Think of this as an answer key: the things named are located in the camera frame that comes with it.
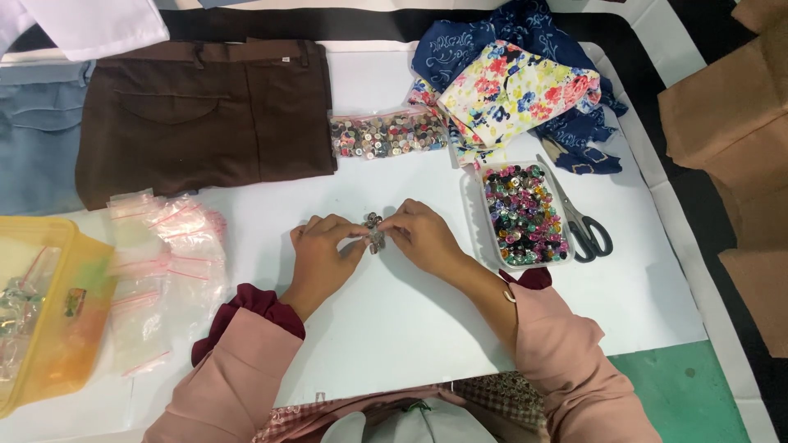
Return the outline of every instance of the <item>maroon cuff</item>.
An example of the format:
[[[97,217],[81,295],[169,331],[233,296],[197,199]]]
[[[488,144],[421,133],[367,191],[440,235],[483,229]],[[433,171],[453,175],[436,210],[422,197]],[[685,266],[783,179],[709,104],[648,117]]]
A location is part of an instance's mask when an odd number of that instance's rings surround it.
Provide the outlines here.
[[[232,317],[243,307],[260,315],[264,319],[288,331],[301,340],[307,336],[303,322],[296,312],[287,304],[279,303],[274,291],[261,291],[253,285],[238,285],[236,296],[229,303],[219,307],[214,322],[210,325],[208,337],[196,341],[191,347],[191,365],[197,366],[205,356],[214,349],[221,335],[230,325]]]
[[[549,288],[552,285],[552,277],[547,267],[531,268],[522,273],[519,280],[507,274],[505,270],[498,270],[498,274],[508,284],[517,283],[525,289],[533,289],[539,291],[544,288]]]

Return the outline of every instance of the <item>green floor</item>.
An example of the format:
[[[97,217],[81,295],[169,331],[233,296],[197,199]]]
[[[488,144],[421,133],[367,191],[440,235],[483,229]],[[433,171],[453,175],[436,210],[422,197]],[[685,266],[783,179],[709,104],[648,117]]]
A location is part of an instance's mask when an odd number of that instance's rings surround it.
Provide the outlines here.
[[[710,341],[613,356],[664,443],[750,443]]]

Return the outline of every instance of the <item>brown trousers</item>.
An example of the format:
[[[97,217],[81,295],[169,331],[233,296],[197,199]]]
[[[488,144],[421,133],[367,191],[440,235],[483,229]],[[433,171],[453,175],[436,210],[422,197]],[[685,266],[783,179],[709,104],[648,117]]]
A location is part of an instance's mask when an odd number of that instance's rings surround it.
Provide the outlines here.
[[[98,61],[76,190],[157,195],[330,175],[325,48],[305,40],[165,42]]]

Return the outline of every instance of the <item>white table surface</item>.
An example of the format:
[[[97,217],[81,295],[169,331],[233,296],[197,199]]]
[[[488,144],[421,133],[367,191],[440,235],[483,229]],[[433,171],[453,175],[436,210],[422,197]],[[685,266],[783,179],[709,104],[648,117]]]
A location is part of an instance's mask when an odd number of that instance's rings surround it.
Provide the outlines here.
[[[413,80],[411,53],[329,54],[334,107],[381,110],[399,105]],[[615,117],[608,113],[608,124]],[[282,149],[287,149],[283,134]],[[623,172],[576,176],[552,168],[574,205],[609,231],[608,257],[551,268],[554,287],[572,310],[596,320],[606,355],[704,340],[689,286],[671,249],[652,195],[626,139],[604,150]],[[510,161],[544,152],[524,134],[507,149]],[[312,214],[351,220],[394,212],[406,198],[429,204],[446,219],[462,249],[493,263],[480,248],[486,209],[467,172],[453,169],[448,151],[365,161],[341,159],[332,177],[210,189],[197,197],[228,221],[233,284],[250,282],[281,293],[295,256],[288,232]],[[106,240],[105,211],[68,214],[80,229]],[[282,381],[276,406],[402,389],[513,369],[493,333],[459,292],[416,269],[393,243],[365,255],[350,281],[306,323],[307,339]],[[176,340],[166,365],[134,379],[108,371],[102,346],[97,370],[78,393],[19,408],[0,420],[0,443],[45,441],[149,426],[190,369],[191,344]],[[37,426],[46,418],[46,426]]]

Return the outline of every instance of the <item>pink sleeve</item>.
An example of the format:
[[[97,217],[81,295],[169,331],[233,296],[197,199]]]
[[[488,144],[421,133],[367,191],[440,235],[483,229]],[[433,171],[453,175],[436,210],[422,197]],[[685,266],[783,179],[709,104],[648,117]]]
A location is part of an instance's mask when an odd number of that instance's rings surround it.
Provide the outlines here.
[[[303,342],[239,309],[214,350],[173,391],[143,443],[249,443],[265,426],[284,372]]]
[[[517,369],[545,395],[552,440],[661,442],[629,378],[602,353],[597,323],[572,314],[552,286],[510,288],[519,320]]]

